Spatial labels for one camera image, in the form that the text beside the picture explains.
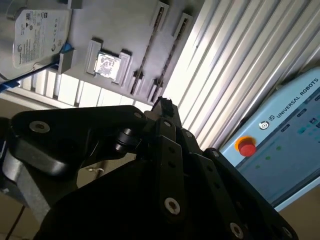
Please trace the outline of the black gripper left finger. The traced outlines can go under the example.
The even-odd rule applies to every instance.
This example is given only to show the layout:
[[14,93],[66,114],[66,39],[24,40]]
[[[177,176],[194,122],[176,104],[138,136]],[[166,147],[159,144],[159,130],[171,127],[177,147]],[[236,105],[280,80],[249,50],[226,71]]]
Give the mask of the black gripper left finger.
[[165,208],[186,208],[182,148],[159,97],[151,111],[132,105],[25,111],[6,127],[6,177],[42,222],[77,189],[80,169],[136,153],[155,166]]

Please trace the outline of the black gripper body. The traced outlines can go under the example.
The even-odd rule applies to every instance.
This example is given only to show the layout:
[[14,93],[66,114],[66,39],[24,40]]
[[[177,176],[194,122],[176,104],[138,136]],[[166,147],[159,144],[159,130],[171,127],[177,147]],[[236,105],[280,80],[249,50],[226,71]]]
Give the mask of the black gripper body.
[[222,216],[197,170],[183,173],[186,208],[165,207],[149,161],[131,161],[70,193],[48,212],[37,240],[224,240]]

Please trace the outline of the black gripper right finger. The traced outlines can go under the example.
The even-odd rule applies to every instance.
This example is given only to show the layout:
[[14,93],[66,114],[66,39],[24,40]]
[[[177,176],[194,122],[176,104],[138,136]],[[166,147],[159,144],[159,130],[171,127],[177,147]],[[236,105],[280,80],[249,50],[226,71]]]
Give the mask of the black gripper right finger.
[[183,167],[195,188],[189,206],[197,213],[198,240],[296,240],[288,222],[215,148],[205,151],[182,128],[178,108],[164,100],[164,117],[176,127]]

